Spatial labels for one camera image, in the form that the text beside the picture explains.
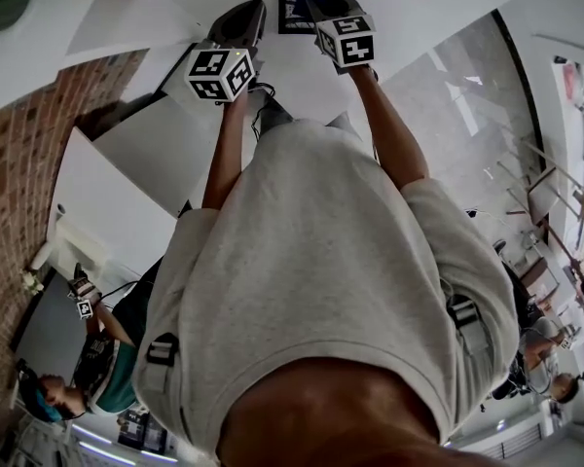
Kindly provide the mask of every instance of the black buckle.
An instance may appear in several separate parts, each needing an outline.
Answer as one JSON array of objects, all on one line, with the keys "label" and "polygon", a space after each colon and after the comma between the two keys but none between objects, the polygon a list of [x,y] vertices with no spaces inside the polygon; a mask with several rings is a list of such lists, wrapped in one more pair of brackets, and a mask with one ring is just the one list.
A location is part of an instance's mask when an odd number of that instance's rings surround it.
[{"label": "black buckle", "polygon": [[147,348],[147,361],[157,365],[172,367],[179,340],[171,332],[158,336]]}]

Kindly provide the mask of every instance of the tiled floor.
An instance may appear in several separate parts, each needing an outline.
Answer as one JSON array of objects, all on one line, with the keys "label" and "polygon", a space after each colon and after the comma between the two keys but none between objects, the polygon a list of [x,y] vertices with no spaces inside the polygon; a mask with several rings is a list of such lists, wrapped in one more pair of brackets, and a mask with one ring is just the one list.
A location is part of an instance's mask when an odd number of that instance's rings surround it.
[{"label": "tiled floor", "polygon": [[[523,174],[507,150],[515,150],[513,137],[532,135],[532,123],[517,70],[493,18],[467,26],[384,82],[383,89],[416,136],[432,176],[463,209],[484,211],[474,222],[490,242],[507,238],[507,257],[516,261],[521,254],[519,231],[529,224],[505,216],[516,208],[506,193],[514,182],[497,161]],[[349,112],[369,143],[360,105]]]}]

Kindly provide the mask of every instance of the seated person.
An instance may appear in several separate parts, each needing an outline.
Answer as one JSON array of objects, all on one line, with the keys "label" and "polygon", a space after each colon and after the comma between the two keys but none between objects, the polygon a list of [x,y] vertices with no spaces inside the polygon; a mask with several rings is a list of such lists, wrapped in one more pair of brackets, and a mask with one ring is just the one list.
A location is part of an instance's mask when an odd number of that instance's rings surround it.
[{"label": "seated person", "polygon": [[93,317],[87,319],[87,340],[73,384],[66,385],[63,377],[45,375],[33,379],[35,389],[32,392],[22,389],[26,407],[37,418],[57,421],[76,418],[86,412],[117,414],[136,403],[131,376],[145,334],[147,304],[160,262],[141,277],[112,312],[95,289],[90,298]]},{"label": "seated person", "polygon": [[524,372],[529,388],[560,404],[575,398],[582,379],[559,370],[556,347],[564,339],[565,334],[554,322],[543,316],[524,331],[519,343],[519,351],[524,355]]}]

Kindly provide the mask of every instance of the gray sweatshirt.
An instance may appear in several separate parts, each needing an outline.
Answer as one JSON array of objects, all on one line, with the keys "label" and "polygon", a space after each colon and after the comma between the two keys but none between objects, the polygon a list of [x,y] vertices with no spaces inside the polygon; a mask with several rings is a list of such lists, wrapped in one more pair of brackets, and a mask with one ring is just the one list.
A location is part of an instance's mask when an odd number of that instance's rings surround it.
[{"label": "gray sweatshirt", "polygon": [[[148,363],[165,333],[179,340],[170,366]],[[163,425],[214,453],[262,377],[300,358],[353,360],[402,377],[444,442],[517,344],[501,263],[441,185],[398,192],[357,136],[303,121],[260,140],[220,212],[178,221],[134,383]]]}]

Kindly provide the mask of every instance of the person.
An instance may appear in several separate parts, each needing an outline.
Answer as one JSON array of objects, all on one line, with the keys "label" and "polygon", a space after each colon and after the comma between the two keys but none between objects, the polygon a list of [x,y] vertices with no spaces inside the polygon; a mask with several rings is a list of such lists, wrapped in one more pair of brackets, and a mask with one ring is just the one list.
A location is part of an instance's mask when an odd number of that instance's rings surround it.
[{"label": "person", "polygon": [[569,403],[579,391],[581,377],[560,372],[557,347],[565,340],[563,331],[542,316],[526,329],[519,342],[524,355],[528,387],[560,404]]},{"label": "person", "polygon": [[[73,384],[67,385],[61,376],[43,375],[33,379],[34,392],[22,393],[29,411],[44,421],[57,421],[83,413],[117,414],[136,403],[131,375],[145,334],[147,304],[160,263],[157,261],[138,280],[112,312],[94,289],[93,315],[86,321],[87,339]],[[89,283],[83,271],[76,268],[76,272],[80,275],[76,280]]]},{"label": "person", "polygon": [[372,69],[348,72],[380,163],[345,116],[294,121],[271,100],[242,171],[248,93],[225,105],[202,209],[154,286],[136,394],[228,467],[495,465],[441,445],[507,375],[510,283]]}]

